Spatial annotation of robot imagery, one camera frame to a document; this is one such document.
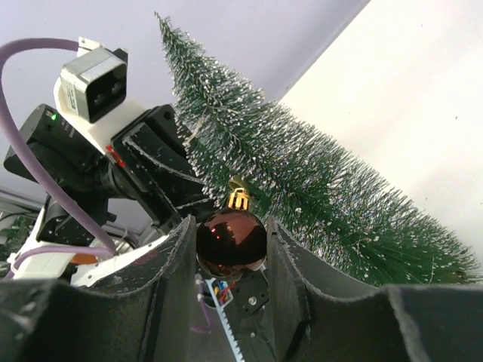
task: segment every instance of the red christmas bauble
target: red christmas bauble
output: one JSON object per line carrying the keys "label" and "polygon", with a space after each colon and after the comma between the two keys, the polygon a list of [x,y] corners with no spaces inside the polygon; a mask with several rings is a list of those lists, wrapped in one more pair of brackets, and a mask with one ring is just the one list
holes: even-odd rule
{"label": "red christmas bauble", "polygon": [[198,227],[196,253],[202,268],[216,278],[240,278],[266,257],[266,230],[252,213],[225,207]]}

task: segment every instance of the red light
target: red light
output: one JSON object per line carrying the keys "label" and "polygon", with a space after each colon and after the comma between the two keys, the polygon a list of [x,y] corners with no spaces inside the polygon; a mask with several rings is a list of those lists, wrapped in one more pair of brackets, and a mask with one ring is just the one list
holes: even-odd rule
{"label": "red light", "polygon": [[114,161],[119,165],[119,167],[125,167],[126,163],[122,160],[121,156],[114,150],[111,145],[106,146],[107,152],[114,158]]}

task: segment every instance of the orange part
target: orange part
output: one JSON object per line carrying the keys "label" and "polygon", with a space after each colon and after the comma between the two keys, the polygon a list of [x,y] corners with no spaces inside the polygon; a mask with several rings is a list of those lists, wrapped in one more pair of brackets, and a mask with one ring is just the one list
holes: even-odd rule
{"label": "orange part", "polygon": [[95,264],[97,258],[91,254],[76,254],[70,262],[72,264]]}

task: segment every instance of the white wall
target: white wall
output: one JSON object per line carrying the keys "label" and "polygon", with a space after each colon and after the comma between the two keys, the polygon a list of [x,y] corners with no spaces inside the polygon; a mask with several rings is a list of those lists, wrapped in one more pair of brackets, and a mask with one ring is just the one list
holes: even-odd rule
{"label": "white wall", "polygon": [[[369,0],[50,0],[3,1],[0,44],[25,37],[79,36],[130,53],[128,91],[146,107],[173,102],[171,77],[164,62],[153,15],[171,16],[218,57],[279,99],[313,64]],[[52,88],[65,51],[35,51],[15,56],[5,67],[3,85],[18,126],[39,104],[53,105]],[[0,135],[0,159],[8,149]],[[42,188],[0,167],[0,189],[36,201]],[[134,202],[116,201],[118,223],[142,229],[149,218]]]}
{"label": "white wall", "polygon": [[285,96],[483,261],[483,2],[372,0]]}

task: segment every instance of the christmas tree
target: christmas tree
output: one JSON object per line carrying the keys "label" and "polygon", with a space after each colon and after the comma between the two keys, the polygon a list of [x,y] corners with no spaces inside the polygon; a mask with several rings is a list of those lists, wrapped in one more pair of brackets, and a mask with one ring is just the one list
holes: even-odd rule
{"label": "christmas tree", "polygon": [[251,211],[272,215],[313,253],[366,283],[469,283],[478,263],[454,233],[337,141],[266,102],[156,13],[189,162],[219,205],[239,175]]}

